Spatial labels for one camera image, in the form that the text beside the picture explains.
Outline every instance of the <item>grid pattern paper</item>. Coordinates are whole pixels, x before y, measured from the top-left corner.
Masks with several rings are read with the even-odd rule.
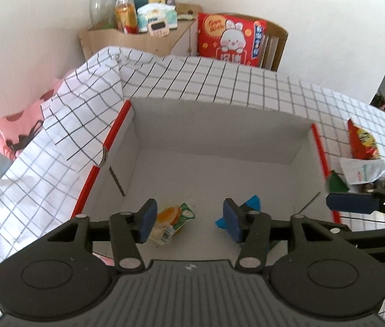
[[[118,60],[109,49],[65,78],[43,103],[44,129],[71,168],[85,180],[106,156],[103,144],[123,106]]]
[[[104,137],[123,97],[215,102],[309,119],[318,125],[326,159],[338,173],[339,158],[351,157],[346,125],[351,118],[373,134],[385,159],[385,113],[338,92],[218,60],[105,48],[68,76],[43,106],[45,130],[0,181],[0,262],[70,218],[89,169],[102,161]],[[53,168],[58,164],[61,172]],[[40,186],[45,186],[42,195]],[[340,216],[353,231],[385,228],[381,213]],[[385,303],[380,315],[385,319]]]
[[[0,262],[69,220],[82,187],[42,129],[0,180]]]

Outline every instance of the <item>blue gripper pad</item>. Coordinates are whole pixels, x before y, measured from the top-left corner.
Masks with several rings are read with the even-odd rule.
[[[330,210],[371,214],[379,210],[380,201],[369,193],[330,193],[326,205]]]
[[[243,232],[240,228],[238,216],[226,201],[222,205],[222,217],[226,222],[226,229],[230,237],[235,242],[241,243],[243,241]]]
[[[156,204],[156,201],[153,201],[152,205],[147,209],[142,218],[141,228],[139,230],[140,242],[144,243],[147,241],[153,226],[155,226],[157,215],[158,205]]]
[[[253,195],[249,200],[247,200],[245,203],[249,208],[256,211],[261,211],[261,201],[259,200],[259,197],[257,195]],[[217,225],[218,228],[226,229],[226,222],[224,218],[220,218],[215,222],[215,225]]]

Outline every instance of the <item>wooden chair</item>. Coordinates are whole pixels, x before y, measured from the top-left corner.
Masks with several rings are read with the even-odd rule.
[[[245,18],[252,21],[262,19],[241,13],[224,13],[225,15]],[[283,49],[285,48],[286,40],[288,39],[288,32],[280,27],[278,24],[267,21],[267,31],[265,33],[264,43],[265,53],[261,68],[277,71],[280,60],[282,58]]]

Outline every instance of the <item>red gift bag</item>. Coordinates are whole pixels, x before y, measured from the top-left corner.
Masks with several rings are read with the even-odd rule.
[[[266,28],[267,22],[263,19],[200,13],[198,54],[232,63],[260,66]]]

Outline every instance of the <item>pink cloth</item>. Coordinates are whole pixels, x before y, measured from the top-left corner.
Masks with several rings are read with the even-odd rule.
[[[55,79],[53,88],[25,110],[0,118],[0,153],[14,161],[43,126],[41,104],[50,99],[63,82]]]

